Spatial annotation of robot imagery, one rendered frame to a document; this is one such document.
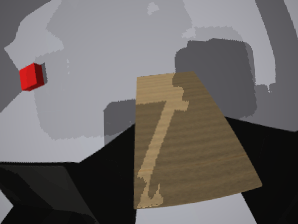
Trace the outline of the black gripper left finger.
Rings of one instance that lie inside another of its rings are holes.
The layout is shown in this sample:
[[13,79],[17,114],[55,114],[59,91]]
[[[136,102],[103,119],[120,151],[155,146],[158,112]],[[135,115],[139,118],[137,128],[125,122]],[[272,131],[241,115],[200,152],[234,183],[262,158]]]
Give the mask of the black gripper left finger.
[[0,163],[0,189],[12,205],[77,212],[88,224],[134,224],[136,124],[81,163]]

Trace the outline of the red block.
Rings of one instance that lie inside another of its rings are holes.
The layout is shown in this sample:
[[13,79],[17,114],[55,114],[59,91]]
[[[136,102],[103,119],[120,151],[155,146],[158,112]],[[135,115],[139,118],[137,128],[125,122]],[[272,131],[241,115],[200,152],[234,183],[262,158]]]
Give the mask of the red block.
[[43,67],[35,63],[24,67],[24,69],[20,69],[21,91],[32,91],[32,89],[44,85],[43,71],[41,71],[41,69],[43,69]]

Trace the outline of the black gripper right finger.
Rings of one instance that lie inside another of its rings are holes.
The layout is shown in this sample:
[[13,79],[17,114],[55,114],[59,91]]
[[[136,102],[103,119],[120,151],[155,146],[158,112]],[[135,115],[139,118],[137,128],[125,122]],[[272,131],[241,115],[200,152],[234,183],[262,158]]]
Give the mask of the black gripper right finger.
[[241,192],[257,224],[285,220],[298,201],[298,131],[263,127],[226,117],[262,186]]

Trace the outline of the tan triangular block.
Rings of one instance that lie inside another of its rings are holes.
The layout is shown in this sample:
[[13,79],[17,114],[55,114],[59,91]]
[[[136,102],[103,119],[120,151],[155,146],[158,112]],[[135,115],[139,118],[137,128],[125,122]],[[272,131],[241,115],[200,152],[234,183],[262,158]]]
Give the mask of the tan triangular block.
[[134,209],[259,188],[238,140],[196,72],[137,76]]

